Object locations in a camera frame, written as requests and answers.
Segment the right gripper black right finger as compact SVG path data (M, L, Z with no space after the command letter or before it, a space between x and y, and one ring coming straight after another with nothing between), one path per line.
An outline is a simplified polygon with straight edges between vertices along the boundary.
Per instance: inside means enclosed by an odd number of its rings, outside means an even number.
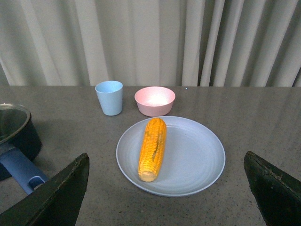
M244 169L259 211L268 226L301 224L301 182L248 151Z

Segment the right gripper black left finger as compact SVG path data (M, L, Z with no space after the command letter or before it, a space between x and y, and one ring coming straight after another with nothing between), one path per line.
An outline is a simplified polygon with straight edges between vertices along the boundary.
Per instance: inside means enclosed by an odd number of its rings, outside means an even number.
M73 226L87 191L89 157L82 153L33 193L1 213L2 226Z

